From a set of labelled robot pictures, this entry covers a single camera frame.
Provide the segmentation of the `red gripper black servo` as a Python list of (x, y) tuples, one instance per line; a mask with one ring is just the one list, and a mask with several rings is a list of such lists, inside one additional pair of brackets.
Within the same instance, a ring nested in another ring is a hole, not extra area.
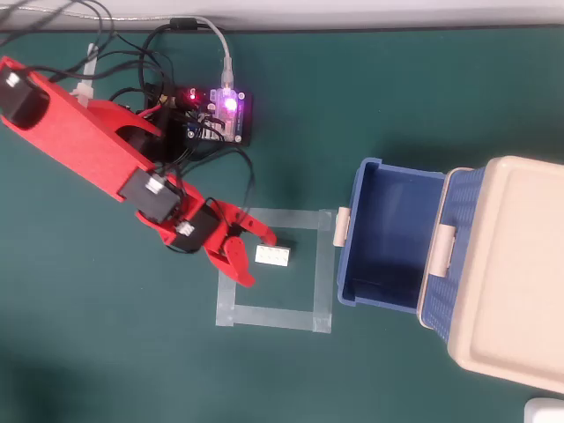
[(137, 218), (154, 229), (167, 247), (193, 254), (204, 246), (206, 255), (220, 272), (241, 286), (253, 286), (255, 278), (249, 272), (244, 242), (238, 236), (249, 232), (263, 244), (274, 246), (277, 243), (274, 232), (238, 206), (214, 199), (209, 206), (193, 186), (184, 183), (183, 188), (180, 204), (161, 223), (147, 218), (141, 211), (137, 212)]

